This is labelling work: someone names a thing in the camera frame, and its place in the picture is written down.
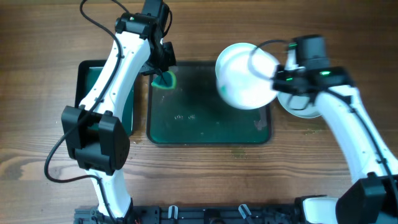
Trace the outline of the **white plate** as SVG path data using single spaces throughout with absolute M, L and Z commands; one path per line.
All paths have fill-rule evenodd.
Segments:
M 230 106 L 253 110 L 269 104 L 277 95 L 272 80 L 279 61 L 270 53 L 249 43 L 225 48 L 215 65 L 216 87 Z
M 310 103 L 310 98 L 307 95 L 294 96 L 279 92 L 277 99 L 286 111 L 299 118 L 312 119 L 321 116 L 317 108 Z

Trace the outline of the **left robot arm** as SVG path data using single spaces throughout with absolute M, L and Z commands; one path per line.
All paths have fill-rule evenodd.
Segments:
M 92 89 L 62 113 L 69 156 L 93 181 L 99 205 L 90 210 L 98 223 L 139 223 L 126 189 L 123 165 L 130 148 L 123 112 L 138 75 L 156 74 L 166 88 L 175 87 L 169 68 L 176 64 L 171 42 L 164 42 L 172 12 L 163 1 L 146 1 L 141 12 L 126 11 L 111 33 L 113 48 Z

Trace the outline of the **green yellow sponge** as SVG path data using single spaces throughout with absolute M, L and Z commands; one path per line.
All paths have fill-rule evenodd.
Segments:
M 177 86 L 177 78 L 173 71 L 166 71 L 157 75 L 151 86 L 161 90 L 173 90 Z

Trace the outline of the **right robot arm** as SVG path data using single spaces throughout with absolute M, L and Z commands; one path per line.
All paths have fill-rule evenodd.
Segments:
M 320 35 L 292 39 L 273 88 L 308 95 L 333 132 L 349 167 L 352 186 L 340 197 L 299 200 L 304 223 L 397 223 L 397 158 L 369 117 L 347 70 L 332 67 Z

